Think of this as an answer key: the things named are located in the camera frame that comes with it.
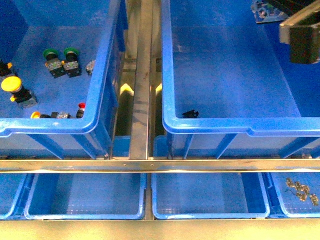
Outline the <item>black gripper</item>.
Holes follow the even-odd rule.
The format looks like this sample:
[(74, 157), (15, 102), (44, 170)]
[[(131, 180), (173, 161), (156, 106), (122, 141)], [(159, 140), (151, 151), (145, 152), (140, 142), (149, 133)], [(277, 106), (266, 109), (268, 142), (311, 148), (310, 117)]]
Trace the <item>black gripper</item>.
[(320, 60), (320, 3), (289, 2), (288, 19), (280, 24), (280, 42), (290, 46), (294, 64), (315, 64)]

